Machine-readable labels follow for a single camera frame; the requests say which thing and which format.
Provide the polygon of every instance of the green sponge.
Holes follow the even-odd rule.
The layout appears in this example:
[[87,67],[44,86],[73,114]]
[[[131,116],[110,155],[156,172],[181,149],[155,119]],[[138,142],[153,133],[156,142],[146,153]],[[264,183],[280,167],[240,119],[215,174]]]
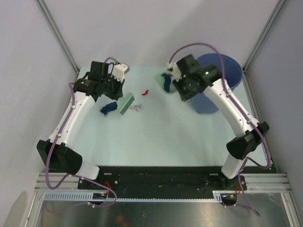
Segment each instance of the green sponge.
[[131,106],[131,104],[134,101],[134,96],[132,93],[127,93],[125,96],[123,96],[122,98],[119,98],[119,103],[118,103],[118,107],[117,110],[120,112],[120,114],[124,115],[125,112],[129,109],[129,107]]

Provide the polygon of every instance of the small red toy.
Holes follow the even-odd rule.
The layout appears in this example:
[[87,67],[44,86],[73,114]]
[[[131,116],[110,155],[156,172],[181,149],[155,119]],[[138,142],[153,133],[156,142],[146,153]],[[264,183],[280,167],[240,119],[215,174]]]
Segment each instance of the small red toy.
[[149,90],[146,90],[145,93],[143,93],[142,95],[145,96],[148,94],[148,92],[149,92]]

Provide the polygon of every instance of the metal frame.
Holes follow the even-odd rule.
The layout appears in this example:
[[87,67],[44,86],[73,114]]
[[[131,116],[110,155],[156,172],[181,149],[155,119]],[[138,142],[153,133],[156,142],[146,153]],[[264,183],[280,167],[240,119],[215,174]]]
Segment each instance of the metal frame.
[[[51,173],[50,182],[58,183],[65,174]],[[292,227],[302,226],[300,214],[297,212],[293,192],[289,184],[287,174],[243,174],[246,179],[246,193],[280,193],[285,206],[285,210]],[[79,190],[79,179],[68,177],[56,190],[50,190],[45,181],[45,174],[41,173],[38,177],[31,206],[27,213],[24,227],[36,227],[43,201],[88,201],[94,192],[106,192],[105,190]],[[213,199],[204,200],[140,200],[122,199],[126,202],[222,202],[221,193],[234,193],[234,191],[213,191]]]
[[255,56],[257,55],[258,51],[260,50],[262,44],[264,43],[264,41],[266,40],[269,32],[271,31],[271,28],[273,27],[273,25],[275,24],[277,18],[279,17],[279,15],[281,14],[282,10],[284,9],[284,6],[286,5],[286,3],[288,2],[288,0],[279,0],[279,2],[276,4],[273,12],[271,13],[265,27],[263,28],[261,35],[259,36],[255,46],[253,47],[252,51],[250,52],[250,55],[248,57],[248,59],[246,60],[245,64],[244,64],[244,72],[249,68],[251,62],[253,61],[253,59],[255,58]]
[[[79,73],[79,68],[69,51],[69,48],[61,35],[58,26],[56,25],[49,9],[47,8],[44,0],[36,0],[38,7],[40,8],[43,16],[45,17],[50,29],[52,30],[56,40],[62,48],[65,56],[69,60],[70,65],[74,69],[75,73]],[[261,48],[268,33],[274,25],[276,19],[283,10],[287,0],[279,0],[273,13],[271,14],[267,24],[265,25],[257,43],[255,44],[252,52],[250,53],[248,60],[244,65],[244,71],[246,72],[254,57]],[[259,109],[256,105],[254,95],[251,91],[250,83],[247,77],[244,78],[244,87],[248,96],[252,113],[261,120]],[[50,174],[50,181],[58,182],[64,174]],[[287,174],[243,174],[246,179],[247,191],[246,193],[280,193],[285,210],[292,227],[303,226],[300,213],[298,212],[297,205],[294,200],[294,195],[289,184]],[[39,214],[42,208],[43,201],[87,201],[91,198],[93,192],[105,192],[103,190],[88,191],[78,190],[78,178],[68,177],[57,191],[48,189],[45,182],[45,174],[40,174],[36,183],[36,187],[33,193],[33,197],[28,208],[26,219],[23,223],[24,227],[35,227],[38,222]],[[228,191],[213,191],[214,199],[211,200],[176,200],[178,202],[220,202],[220,193],[228,193]],[[140,200],[140,199],[124,199],[123,201],[160,201],[160,200]]]
[[53,35],[55,36],[56,40],[58,41],[58,44],[60,45],[64,55],[66,56],[67,60],[69,61],[71,67],[73,68],[73,70],[75,71],[76,75],[78,75],[79,73],[79,68],[57,26],[57,24],[55,23],[51,12],[49,11],[46,3],[44,2],[44,0],[35,0],[41,13],[43,14],[45,20],[47,21],[51,31],[53,32]]

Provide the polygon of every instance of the glass panel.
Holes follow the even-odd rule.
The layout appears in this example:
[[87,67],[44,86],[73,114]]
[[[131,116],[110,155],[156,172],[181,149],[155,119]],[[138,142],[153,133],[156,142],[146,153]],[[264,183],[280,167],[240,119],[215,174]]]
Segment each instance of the glass panel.
[[[153,226],[221,226],[221,227],[289,227],[289,221],[280,194],[248,194],[256,210],[242,207],[224,209],[219,203],[208,202],[117,202],[107,208],[82,205],[79,202],[44,201],[50,211],[68,209],[54,214],[41,209],[37,227],[153,227]],[[239,203],[246,203],[243,196]]]

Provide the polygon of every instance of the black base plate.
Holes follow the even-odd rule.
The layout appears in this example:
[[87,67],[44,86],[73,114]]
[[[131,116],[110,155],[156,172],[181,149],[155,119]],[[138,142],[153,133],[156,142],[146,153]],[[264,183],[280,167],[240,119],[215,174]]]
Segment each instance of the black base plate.
[[[218,175],[193,173],[184,170],[179,173],[159,170],[145,172],[143,168],[142,171],[131,173],[131,171],[120,172],[119,169],[112,172],[100,169],[96,181],[103,185],[106,185],[105,181],[108,181],[120,199],[212,199],[214,198],[214,190],[235,191],[233,183],[230,187],[224,189],[219,184]],[[101,189],[89,182],[81,182],[78,184],[80,190]]]

